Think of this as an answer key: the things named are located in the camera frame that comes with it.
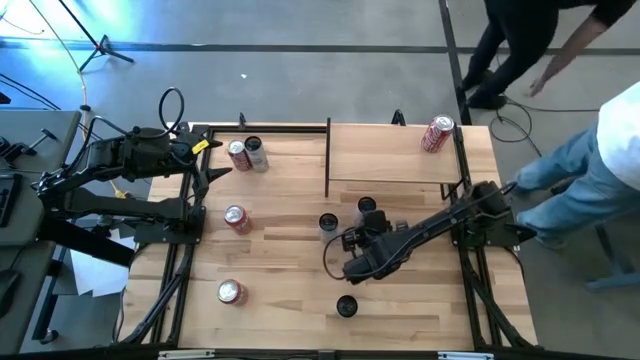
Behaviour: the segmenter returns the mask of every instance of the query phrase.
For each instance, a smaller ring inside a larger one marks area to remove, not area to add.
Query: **white shirt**
[[[640,190],[640,82],[602,105],[597,138],[605,166]]]

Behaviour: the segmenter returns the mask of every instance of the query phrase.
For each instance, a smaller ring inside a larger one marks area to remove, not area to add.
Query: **black pants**
[[[558,26],[558,9],[547,0],[485,0],[489,25],[469,64],[470,79],[479,79],[507,40],[511,55],[469,99],[483,101],[502,94],[512,82],[540,60]]]

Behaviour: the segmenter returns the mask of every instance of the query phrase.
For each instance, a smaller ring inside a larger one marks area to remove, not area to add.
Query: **paper sheet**
[[[130,249],[135,247],[133,237],[121,239],[118,229],[111,230],[109,239]],[[71,250],[71,261],[73,262],[78,295],[86,294],[92,290],[93,297],[119,293],[124,289],[129,279],[128,268],[98,260],[81,252]]]

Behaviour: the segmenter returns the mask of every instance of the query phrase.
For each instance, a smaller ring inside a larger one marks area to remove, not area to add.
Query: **concrete floor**
[[[42,10],[64,39],[85,40],[57,2],[40,0]],[[154,44],[275,44],[275,45],[404,45],[444,47],[446,41],[437,0],[112,0],[68,1],[98,35],[114,42]],[[448,1],[458,46],[475,46],[486,24],[480,1]],[[553,46],[558,47],[588,14],[566,11]],[[592,47],[640,49],[638,6]],[[46,29],[27,1],[15,0],[6,18],[33,31]],[[30,37],[0,22],[0,35]],[[45,31],[40,37],[51,38]],[[87,51],[73,51],[79,61]],[[85,71],[89,103],[95,112],[121,127],[158,126],[157,102],[169,86],[186,97],[184,120],[235,121],[243,112],[248,121],[316,122],[332,117],[340,122],[386,123],[396,108],[410,123],[425,123],[438,113],[459,118],[446,53],[258,53],[258,52],[140,52],[126,55],[135,64],[103,57]],[[507,91],[514,100],[552,109],[598,108],[640,80],[640,56],[581,56],[550,82],[536,99],[524,91],[548,58],[541,60]],[[468,56],[460,56],[465,72]],[[50,98],[63,109],[82,101],[80,82],[66,54],[34,45],[29,49],[0,49],[0,71]],[[14,99],[11,106],[41,105],[0,86]],[[175,103],[167,104],[167,114]],[[524,114],[506,108],[503,115],[525,124]],[[488,125],[493,112],[473,111],[475,124]],[[553,150],[596,120],[590,113],[532,113],[532,138],[543,153]],[[501,136],[518,136],[496,125]],[[101,136],[109,129],[98,128]],[[73,151],[79,147],[79,136]],[[503,180],[536,155],[527,143],[494,146]],[[137,181],[118,185],[136,196],[148,193]],[[107,184],[91,190],[111,194]],[[518,203],[517,208],[534,203]],[[607,225],[611,237],[640,266],[634,218]],[[553,350],[638,358],[640,287],[590,293],[587,278],[607,272],[606,259],[591,229],[571,237],[560,253],[535,243],[522,248],[526,284],[540,344]],[[109,323],[115,319],[117,296],[62,298],[52,327],[61,338],[41,346],[26,340],[22,351],[46,351],[107,344]]]

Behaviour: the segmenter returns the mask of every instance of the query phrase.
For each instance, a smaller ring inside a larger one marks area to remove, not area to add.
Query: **hand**
[[[538,78],[536,79],[533,84],[531,84],[531,86],[529,86],[529,93],[527,94],[529,97],[534,97],[536,95],[538,95],[538,93],[540,91],[542,91],[542,89],[544,89],[545,84],[547,83],[546,80],[543,80],[542,78]]]

